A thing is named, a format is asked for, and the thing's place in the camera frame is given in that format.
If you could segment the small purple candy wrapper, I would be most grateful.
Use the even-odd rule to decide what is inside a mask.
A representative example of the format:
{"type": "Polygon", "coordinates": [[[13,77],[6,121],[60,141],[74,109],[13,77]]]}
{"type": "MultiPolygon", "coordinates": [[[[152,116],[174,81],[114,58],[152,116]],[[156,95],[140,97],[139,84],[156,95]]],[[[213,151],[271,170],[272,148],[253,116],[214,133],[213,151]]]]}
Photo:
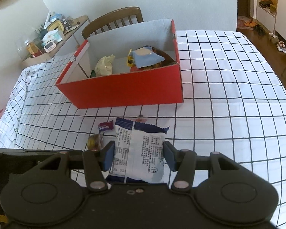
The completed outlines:
{"type": "Polygon", "coordinates": [[[103,122],[103,123],[99,123],[98,125],[98,130],[99,130],[99,133],[101,132],[105,132],[105,131],[110,131],[113,129],[113,121],[108,121],[108,122],[103,122]]]}

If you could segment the white blue snack bag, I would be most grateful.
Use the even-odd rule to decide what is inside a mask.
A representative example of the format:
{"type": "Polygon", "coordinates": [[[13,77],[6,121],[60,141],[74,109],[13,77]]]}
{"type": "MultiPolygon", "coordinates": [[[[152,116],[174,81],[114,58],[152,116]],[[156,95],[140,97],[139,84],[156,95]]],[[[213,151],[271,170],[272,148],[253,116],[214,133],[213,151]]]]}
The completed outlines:
{"type": "Polygon", "coordinates": [[[109,175],[119,182],[160,183],[164,176],[163,142],[169,128],[117,118],[116,145],[109,175]]]}

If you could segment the white checked tablecloth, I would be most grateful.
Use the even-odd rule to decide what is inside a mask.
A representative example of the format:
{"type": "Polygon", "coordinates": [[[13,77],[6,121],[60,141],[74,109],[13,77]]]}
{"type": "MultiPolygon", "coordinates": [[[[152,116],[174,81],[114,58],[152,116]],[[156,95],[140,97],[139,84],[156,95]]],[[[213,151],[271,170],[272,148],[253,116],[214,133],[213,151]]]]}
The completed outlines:
{"type": "Polygon", "coordinates": [[[0,120],[0,148],[84,150],[98,124],[118,117],[168,128],[178,149],[221,152],[267,180],[279,194],[272,217],[286,228],[286,90],[239,32],[177,33],[184,102],[77,109],[56,80],[73,54],[24,69],[0,120]]]}

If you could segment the tissue pack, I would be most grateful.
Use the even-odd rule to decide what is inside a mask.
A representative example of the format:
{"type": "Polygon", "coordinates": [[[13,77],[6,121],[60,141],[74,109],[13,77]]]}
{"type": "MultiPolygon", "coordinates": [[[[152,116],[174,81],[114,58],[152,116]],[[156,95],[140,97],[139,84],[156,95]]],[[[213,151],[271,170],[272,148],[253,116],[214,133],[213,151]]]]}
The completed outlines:
{"type": "Polygon", "coordinates": [[[49,40],[54,41],[55,43],[61,42],[65,38],[65,35],[63,34],[62,31],[59,30],[54,30],[54,31],[49,31],[44,35],[42,38],[43,42],[48,42],[49,40]]]}

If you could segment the cream snack in box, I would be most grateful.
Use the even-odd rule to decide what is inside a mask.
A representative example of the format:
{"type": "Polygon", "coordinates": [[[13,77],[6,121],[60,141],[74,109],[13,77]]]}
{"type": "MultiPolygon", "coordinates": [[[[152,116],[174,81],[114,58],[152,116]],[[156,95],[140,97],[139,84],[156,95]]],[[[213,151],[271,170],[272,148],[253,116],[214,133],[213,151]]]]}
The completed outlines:
{"type": "Polygon", "coordinates": [[[104,56],[96,64],[94,71],[97,77],[108,76],[112,74],[112,64],[115,60],[115,56],[104,56]]]}

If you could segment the brown wooden chair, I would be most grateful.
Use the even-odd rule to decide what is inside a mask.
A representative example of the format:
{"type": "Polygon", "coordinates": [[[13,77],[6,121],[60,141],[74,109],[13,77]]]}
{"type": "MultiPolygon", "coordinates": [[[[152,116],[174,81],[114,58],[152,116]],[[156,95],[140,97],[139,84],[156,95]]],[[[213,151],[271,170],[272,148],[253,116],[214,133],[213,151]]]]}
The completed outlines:
{"type": "Polygon", "coordinates": [[[143,22],[141,9],[136,6],[124,7],[98,17],[90,22],[81,32],[84,39],[92,35],[143,22]]]}

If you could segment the gold wrapped round candy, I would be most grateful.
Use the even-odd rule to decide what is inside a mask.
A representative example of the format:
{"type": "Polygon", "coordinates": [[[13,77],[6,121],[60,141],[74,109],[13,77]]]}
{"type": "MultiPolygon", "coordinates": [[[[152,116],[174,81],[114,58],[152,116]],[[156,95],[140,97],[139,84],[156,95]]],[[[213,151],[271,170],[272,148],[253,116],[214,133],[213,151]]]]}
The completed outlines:
{"type": "Polygon", "coordinates": [[[88,137],[87,149],[99,152],[103,148],[103,137],[101,134],[93,134],[88,137]]]}

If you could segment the green snack packet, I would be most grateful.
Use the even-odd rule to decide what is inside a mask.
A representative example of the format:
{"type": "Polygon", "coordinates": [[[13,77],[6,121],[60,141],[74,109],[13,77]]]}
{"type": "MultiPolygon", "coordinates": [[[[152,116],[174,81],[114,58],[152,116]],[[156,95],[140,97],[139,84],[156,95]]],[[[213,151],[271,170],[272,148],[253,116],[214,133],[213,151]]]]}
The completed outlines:
{"type": "Polygon", "coordinates": [[[94,70],[91,71],[90,78],[96,77],[96,72],[94,70]]]}

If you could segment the orange drink bottle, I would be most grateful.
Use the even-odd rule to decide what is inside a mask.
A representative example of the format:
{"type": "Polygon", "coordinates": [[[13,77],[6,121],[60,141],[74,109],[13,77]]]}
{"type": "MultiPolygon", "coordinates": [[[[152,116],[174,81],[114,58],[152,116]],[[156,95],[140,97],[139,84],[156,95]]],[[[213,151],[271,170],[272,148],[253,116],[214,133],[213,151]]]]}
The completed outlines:
{"type": "Polygon", "coordinates": [[[26,40],[25,44],[26,44],[27,51],[33,57],[38,57],[38,56],[42,55],[42,52],[40,51],[40,49],[38,48],[38,46],[34,42],[32,42],[30,40],[26,40]]]}

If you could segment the yellow clock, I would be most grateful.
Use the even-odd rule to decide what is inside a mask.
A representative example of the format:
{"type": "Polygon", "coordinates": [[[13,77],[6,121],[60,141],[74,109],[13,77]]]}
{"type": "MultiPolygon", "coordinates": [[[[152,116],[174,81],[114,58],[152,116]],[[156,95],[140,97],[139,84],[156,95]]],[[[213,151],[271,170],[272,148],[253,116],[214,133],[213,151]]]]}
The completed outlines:
{"type": "Polygon", "coordinates": [[[47,31],[54,31],[54,30],[59,30],[64,32],[65,28],[63,23],[60,20],[56,20],[54,22],[52,22],[48,27],[47,27],[47,31]]]}

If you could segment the light blue cookie packet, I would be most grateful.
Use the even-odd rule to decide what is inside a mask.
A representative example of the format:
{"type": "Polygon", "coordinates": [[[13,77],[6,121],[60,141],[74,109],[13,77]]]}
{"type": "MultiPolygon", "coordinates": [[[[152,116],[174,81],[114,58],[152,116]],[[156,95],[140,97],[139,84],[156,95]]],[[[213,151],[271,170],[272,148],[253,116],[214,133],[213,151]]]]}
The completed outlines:
{"type": "Polygon", "coordinates": [[[135,51],[131,51],[129,56],[133,59],[133,64],[138,69],[149,67],[165,60],[164,57],[155,53],[151,46],[144,46],[135,51]]]}

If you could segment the red cardboard box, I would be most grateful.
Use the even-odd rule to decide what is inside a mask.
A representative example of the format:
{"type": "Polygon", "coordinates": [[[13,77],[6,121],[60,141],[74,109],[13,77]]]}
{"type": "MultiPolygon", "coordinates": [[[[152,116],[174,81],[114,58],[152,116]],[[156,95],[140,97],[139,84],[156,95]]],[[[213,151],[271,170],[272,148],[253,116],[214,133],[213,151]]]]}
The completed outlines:
{"type": "Polygon", "coordinates": [[[79,109],[182,103],[181,67],[172,19],[137,23],[84,40],[56,81],[57,88],[79,109]],[[167,53],[174,65],[138,70],[128,67],[132,49],[152,46],[167,53]],[[90,78],[104,56],[115,56],[112,74],[90,78]]]}

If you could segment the pink digital timer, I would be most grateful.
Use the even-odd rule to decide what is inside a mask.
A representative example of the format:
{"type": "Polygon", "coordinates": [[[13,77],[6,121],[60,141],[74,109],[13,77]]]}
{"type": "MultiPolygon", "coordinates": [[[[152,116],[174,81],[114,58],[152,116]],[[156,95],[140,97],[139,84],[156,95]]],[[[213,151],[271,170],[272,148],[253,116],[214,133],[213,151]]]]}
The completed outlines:
{"type": "Polygon", "coordinates": [[[49,40],[48,42],[45,42],[44,45],[44,50],[47,53],[50,53],[51,51],[53,51],[56,48],[56,43],[52,40],[49,40]]]}

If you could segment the yellow snack packet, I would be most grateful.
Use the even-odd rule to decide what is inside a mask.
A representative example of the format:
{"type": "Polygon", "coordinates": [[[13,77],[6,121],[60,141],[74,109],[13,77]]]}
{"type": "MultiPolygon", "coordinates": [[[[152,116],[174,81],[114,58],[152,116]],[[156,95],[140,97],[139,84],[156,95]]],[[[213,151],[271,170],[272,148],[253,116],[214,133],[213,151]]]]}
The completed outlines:
{"type": "Polygon", "coordinates": [[[134,63],[134,58],[132,55],[132,49],[130,49],[128,56],[127,56],[127,62],[126,62],[128,67],[134,67],[135,63],[134,63]]]}

